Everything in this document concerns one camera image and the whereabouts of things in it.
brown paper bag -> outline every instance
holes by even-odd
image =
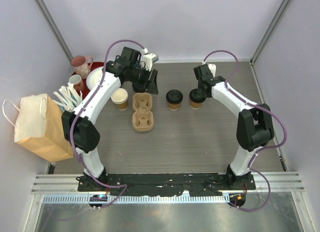
[[[5,101],[2,111],[8,119],[4,112]],[[15,126],[15,143],[50,162],[74,156],[69,142],[64,137],[62,110],[47,94],[21,98],[18,110],[15,125],[8,119]]]

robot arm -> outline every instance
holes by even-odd
[[[198,80],[197,93],[206,98],[213,97],[223,103],[238,119],[236,138],[239,147],[233,162],[227,167],[228,182],[231,185],[242,185],[250,174],[250,165],[256,157],[256,151],[274,137],[274,129],[271,116],[262,110],[249,106],[257,104],[248,100],[229,83],[225,85],[225,79],[221,76],[215,77],[216,68],[210,64],[202,64],[194,68]],[[229,89],[246,102],[237,98]],[[270,110],[267,104],[259,106]]]
[[[139,51],[124,47],[120,56],[117,56],[114,61],[107,62],[103,81],[101,81],[101,75],[99,81],[82,103],[72,113],[64,111],[62,114],[64,136],[66,140],[70,141],[71,124],[84,105],[89,103],[76,121],[73,140],[76,152],[82,155],[85,166],[102,183],[106,183],[107,174],[100,161],[97,149],[100,134],[94,124],[98,115],[111,95],[126,81],[139,85],[143,91],[158,94],[158,71],[152,69],[153,63],[157,60],[158,56],[156,54],[146,53],[141,56]],[[86,169],[84,170],[84,176],[85,179],[91,179]]]

mug handle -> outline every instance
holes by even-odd
[[[94,63],[94,59],[92,58],[92,56],[86,56],[85,57],[85,62],[88,63],[88,60],[91,59],[91,63],[89,64],[89,68],[92,67],[92,64]]]

cable connector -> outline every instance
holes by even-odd
[[[144,48],[144,49],[142,49],[141,51],[143,51],[144,54],[147,54],[147,53],[148,53],[148,49],[147,49],[147,48]]]
[[[244,104],[248,105],[251,101],[249,99],[245,99]]]
[[[152,66],[153,64],[159,60],[159,57],[157,54],[144,54],[142,55],[141,59],[140,59],[140,62],[144,62],[145,64],[145,69],[147,71],[151,71],[152,70]]]

mug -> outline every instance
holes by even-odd
[[[80,75],[72,75],[69,78],[69,82],[73,84],[73,88],[76,91],[83,91],[85,89],[85,85]]]
[[[86,79],[90,73],[90,68],[94,63],[92,56],[76,56],[72,58],[71,65],[74,67],[75,73],[81,76],[82,79]]]

